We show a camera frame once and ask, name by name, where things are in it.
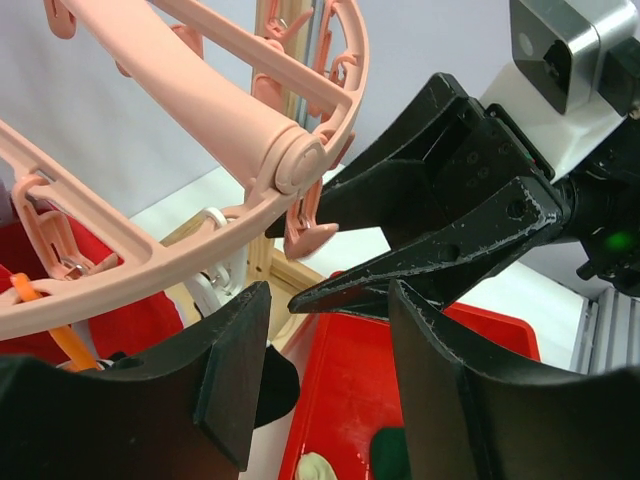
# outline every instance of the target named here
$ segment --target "green light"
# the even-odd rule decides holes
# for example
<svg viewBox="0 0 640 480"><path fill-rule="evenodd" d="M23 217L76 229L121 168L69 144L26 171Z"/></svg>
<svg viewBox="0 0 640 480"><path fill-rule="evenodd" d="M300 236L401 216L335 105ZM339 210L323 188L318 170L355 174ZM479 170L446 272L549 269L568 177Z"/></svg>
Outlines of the green light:
<svg viewBox="0 0 640 480"><path fill-rule="evenodd" d="M607 238L605 243L609 250L620 252L632 247L635 240L633 236L627 232L618 232Z"/></svg>

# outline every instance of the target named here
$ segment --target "aluminum profile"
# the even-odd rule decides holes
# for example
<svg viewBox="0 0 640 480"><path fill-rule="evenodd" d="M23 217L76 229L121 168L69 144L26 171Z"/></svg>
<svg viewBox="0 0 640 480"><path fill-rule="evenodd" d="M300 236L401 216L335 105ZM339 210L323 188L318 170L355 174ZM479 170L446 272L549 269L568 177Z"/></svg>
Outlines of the aluminum profile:
<svg viewBox="0 0 640 480"><path fill-rule="evenodd" d="M609 288L585 302L571 369L593 375L629 365L640 365L640 301Z"/></svg>

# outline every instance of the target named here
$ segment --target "camera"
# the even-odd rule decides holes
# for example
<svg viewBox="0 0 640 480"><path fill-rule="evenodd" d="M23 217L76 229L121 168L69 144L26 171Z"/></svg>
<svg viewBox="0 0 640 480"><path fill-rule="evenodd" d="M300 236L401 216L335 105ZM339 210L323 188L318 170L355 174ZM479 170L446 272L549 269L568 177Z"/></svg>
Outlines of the camera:
<svg viewBox="0 0 640 480"><path fill-rule="evenodd" d="M562 115L598 94L607 53L638 26L630 0L510 0L510 13L514 63Z"/></svg>

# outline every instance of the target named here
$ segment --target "dark green object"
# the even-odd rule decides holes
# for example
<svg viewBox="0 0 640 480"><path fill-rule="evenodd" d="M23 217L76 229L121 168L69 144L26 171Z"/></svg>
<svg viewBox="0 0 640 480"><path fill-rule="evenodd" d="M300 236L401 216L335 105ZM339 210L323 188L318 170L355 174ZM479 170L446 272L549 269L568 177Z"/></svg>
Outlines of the dark green object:
<svg viewBox="0 0 640 480"><path fill-rule="evenodd" d="M371 440L371 470L375 480L411 480L404 428L383 428Z"/></svg>

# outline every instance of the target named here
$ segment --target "wooden board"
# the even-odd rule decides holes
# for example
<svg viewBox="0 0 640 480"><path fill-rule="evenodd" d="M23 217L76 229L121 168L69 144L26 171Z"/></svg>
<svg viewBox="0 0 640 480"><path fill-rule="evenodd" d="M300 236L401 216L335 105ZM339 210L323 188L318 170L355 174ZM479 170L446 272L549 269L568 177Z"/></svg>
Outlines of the wooden board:
<svg viewBox="0 0 640 480"><path fill-rule="evenodd" d="M195 215L169 234L161 243L169 246L192 235L198 231L204 219L203 214ZM291 340L300 332L306 319L306 315L291 315L289 313L287 308L289 300L302 290L324 280L324 277L300 262L288 261L280 250L273 247L271 247L268 256L270 258L268 269L258 272L251 268L251 264L247 266L249 268L247 284L257 280L265 280L269 283L272 297L269 339L278 350L285 352ZM193 298L183 284L167 289L166 294L179 305L187 315L189 322L193 323L200 319L200 315L193 306Z"/></svg>

